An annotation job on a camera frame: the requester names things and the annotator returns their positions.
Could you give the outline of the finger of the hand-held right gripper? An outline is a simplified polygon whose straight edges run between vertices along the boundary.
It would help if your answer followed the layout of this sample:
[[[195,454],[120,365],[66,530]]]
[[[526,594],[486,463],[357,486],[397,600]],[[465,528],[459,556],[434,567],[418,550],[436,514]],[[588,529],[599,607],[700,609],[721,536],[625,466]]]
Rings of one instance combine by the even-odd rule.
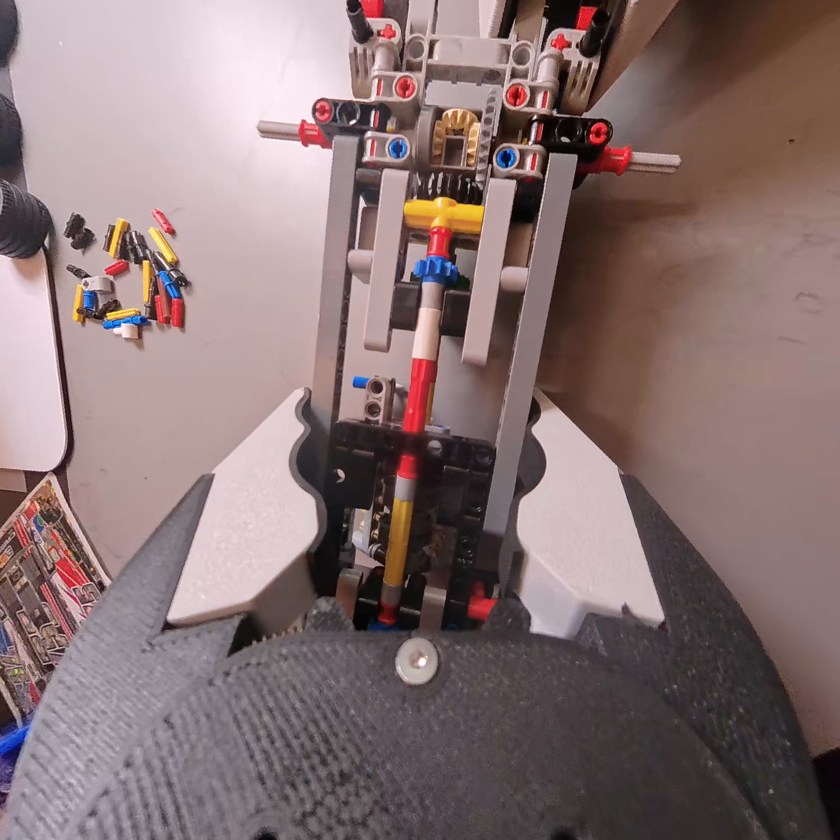
[[[677,1],[608,1],[610,24],[599,55],[590,109],[603,98],[673,11]]]
[[[499,36],[500,1],[439,1],[438,34]]]

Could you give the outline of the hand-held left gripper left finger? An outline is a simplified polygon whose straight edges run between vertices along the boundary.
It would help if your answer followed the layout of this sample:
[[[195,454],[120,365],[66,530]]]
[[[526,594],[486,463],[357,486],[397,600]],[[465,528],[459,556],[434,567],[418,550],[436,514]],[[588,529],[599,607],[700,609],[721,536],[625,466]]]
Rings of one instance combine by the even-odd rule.
[[[309,555],[326,508],[301,474],[311,392],[291,393],[214,469],[168,624],[195,627],[236,615],[292,627],[317,599]]]

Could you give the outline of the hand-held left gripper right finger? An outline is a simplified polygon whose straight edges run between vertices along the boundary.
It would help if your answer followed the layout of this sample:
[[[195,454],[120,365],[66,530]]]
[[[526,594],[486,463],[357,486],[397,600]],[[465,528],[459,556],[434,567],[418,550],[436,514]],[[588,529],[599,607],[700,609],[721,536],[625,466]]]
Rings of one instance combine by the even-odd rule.
[[[531,631],[572,639],[590,614],[657,628],[665,614],[621,470],[544,393],[534,397],[545,467],[519,503],[516,588]]]

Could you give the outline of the lego car chassis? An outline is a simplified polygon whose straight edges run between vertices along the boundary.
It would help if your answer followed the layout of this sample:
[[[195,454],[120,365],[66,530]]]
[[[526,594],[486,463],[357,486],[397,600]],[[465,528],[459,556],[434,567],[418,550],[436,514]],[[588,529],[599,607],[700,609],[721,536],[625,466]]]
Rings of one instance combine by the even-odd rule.
[[[345,2],[351,94],[257,124],[332,152],[311,572],[361,631],[473,628],[518,597],[572,194],[681,164],[617,145],[591,109],[551,108],[532,78],[543,4],[500,2],[499,36],[457,36],[438,34],[438,2]]]

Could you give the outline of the pile of loose lego pieces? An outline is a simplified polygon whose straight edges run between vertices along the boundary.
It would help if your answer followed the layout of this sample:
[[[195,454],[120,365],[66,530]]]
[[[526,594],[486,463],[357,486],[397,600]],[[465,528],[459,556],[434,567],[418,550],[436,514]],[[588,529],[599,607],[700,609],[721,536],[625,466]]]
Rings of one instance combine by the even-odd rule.
[[[62,234],[73,253],[83,256],[93,246],[103,252],[98,272],[66,265],[73,280],[73,324],[136,345],[155,330],[185,330],[192,282],[174,247],[176,227],[171,215],[156,206],[150,219],[145,227],[117,217],[99,237],[84,216],[68,216]]]

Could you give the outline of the colourful sticker sheet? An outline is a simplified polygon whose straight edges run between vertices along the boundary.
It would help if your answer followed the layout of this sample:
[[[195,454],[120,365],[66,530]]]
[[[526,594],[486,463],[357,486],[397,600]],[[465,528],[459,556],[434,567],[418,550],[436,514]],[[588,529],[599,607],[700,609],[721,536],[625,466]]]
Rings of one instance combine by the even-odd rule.
[[[111,582],[49,472],[2,521],[1,724],[35,713]]]

